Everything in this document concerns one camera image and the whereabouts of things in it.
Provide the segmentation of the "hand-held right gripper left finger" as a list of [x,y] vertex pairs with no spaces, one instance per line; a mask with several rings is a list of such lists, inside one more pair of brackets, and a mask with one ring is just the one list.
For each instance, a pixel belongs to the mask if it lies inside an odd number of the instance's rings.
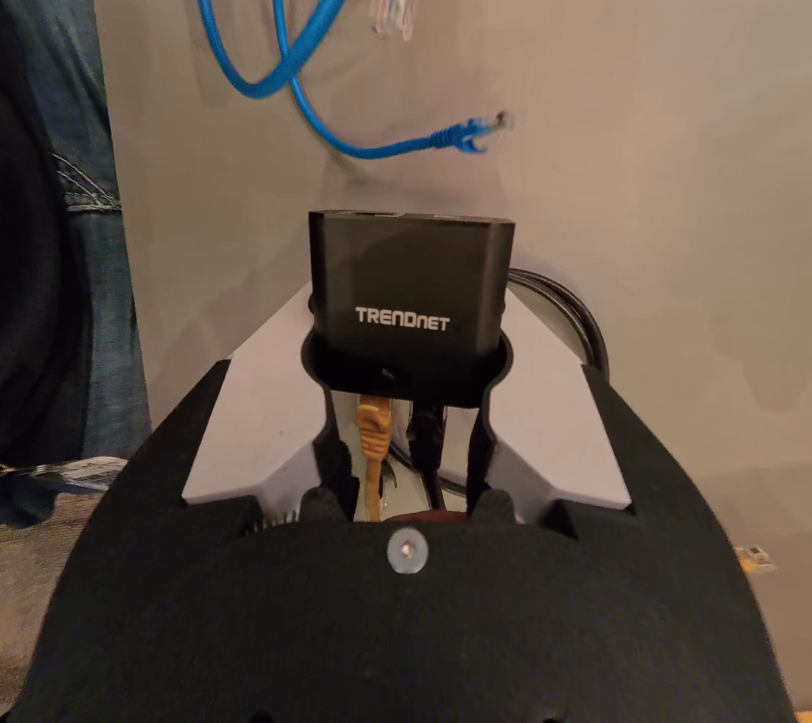
[[298,511],[325,486],[356,509],[330,392],[305,365],[311,294],[305,285],[231,355],[184,486],[189,505],[252,496],[263,511]]

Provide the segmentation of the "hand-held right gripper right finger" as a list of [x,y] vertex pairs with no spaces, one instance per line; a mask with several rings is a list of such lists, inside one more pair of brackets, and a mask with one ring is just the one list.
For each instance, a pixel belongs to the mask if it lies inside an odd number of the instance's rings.
[[488,489],[507,493],[515,511],[559,500],[628,508],[588,370],[509,290],[501,329],[505,367],[483,393],[469,447],[469,510]]

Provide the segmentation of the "black network adapter box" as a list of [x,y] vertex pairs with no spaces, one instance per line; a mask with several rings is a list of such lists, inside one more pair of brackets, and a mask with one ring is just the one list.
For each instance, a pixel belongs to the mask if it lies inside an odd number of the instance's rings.
[[496,376],[515,223],[309,214],[313,371],[332,390],[472,408]]

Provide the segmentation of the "person's blue jeans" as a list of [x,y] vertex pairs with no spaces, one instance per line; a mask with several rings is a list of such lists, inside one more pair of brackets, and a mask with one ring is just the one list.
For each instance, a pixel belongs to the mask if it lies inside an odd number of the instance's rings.
[[83,456],[127,458],[151,424],[94,3],[2,2],[84,248],[93,342]]

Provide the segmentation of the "person's dark sweater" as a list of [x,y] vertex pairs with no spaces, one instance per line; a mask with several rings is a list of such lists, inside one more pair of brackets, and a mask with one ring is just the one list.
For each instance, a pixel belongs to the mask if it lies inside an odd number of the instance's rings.
[[15,23],[1,15],[2,463],[33,459],[70,363],[63,327],[63,217],[50,142]]

